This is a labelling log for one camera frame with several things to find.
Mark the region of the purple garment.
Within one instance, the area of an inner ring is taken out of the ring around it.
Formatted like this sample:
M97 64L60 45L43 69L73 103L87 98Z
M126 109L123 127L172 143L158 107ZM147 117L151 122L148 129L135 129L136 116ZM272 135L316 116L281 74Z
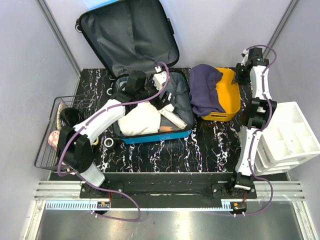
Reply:
M189 97L192 110L198 117L208 116L212 112L225 112L217 92L217 83L222 77L222 72L208 64L202 63L192 68L189 75Z

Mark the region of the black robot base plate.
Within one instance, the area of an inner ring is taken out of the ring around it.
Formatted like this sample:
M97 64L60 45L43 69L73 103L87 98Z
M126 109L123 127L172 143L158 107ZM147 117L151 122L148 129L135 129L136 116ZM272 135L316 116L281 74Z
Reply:
M206 199L256 199L258 186L269 193L275 191L277 186L287 183L284 173L263 175L254 179L249 190L236 189L232 186L235 176L227 173L120 173L105 174L105 180L98 188L90 187L75 175L59 177L52 173L49 182L56 185L59 190L67 190L74 185L80 198L107 198L123 199L125 195L134 197L171 197L171 196L197 196Z

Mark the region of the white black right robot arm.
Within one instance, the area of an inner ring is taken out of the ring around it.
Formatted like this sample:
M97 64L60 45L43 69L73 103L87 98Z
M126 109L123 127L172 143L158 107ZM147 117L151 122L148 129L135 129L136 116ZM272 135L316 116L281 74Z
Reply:
M227 185L228 195L239 198L254 187L254 163L263 130L269 125L277 108L269 91L269 68L277 59L271 47L256 44L243 50L242 61L236 65L234 81L251 84L252 96L241 117L241 152L234 170L234 179Z

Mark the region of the white towel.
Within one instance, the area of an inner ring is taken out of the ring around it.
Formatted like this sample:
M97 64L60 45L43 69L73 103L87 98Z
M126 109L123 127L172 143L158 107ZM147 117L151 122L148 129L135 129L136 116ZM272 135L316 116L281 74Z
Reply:
M149 101L142 102L117 123L125 136L155 134L160 128L161 114Z

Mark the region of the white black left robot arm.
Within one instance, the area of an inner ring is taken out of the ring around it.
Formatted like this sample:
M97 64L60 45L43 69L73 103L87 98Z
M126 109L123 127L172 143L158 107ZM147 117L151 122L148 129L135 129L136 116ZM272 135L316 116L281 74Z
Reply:
M144 72L133 71L129 80L115 90L111 99L94 115L75 126L62 127L56 147L59 176L66 176L61 171L62 165L66 165L70 173L90 183L90 192L95 197L103 198L108 193L105 177L93 162L92 145L110 125L125 116L127 105L151 101L164 91L170 79L169 71L159 67L156 70L151 80Z

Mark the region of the orange plastic basket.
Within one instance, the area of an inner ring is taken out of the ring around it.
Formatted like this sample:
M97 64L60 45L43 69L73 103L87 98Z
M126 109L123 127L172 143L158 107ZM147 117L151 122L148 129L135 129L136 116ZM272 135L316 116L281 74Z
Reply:
M222 73L221 80L216 84L218 100L225 112L211 112L201 118L206 121L229 122L241 109L240 89L234 82L236 73L229 68L217 67Z

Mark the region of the blue fish-print suitcase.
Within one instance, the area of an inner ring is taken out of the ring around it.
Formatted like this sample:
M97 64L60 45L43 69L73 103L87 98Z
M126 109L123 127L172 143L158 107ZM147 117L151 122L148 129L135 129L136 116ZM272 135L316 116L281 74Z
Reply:
M195 124L174 31L158 0L115 0L77 20L94 53L113 74L109 100L75 125L73 142L90 145L108 127L126 144L187 137Z

